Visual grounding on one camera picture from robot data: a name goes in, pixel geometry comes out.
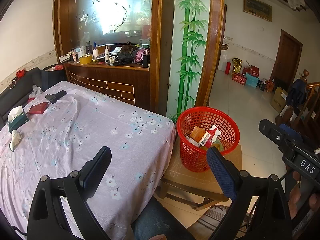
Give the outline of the person's right hand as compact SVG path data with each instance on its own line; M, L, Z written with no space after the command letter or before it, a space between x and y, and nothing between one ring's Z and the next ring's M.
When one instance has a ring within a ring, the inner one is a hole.
M298 210L307 200L309 201L310 209L316 212L319 209L319 195L313 193L310 196L313 185L297 171L294 171L292 176L299 183L297 183L290 192L288 205L291 219L295 218Z

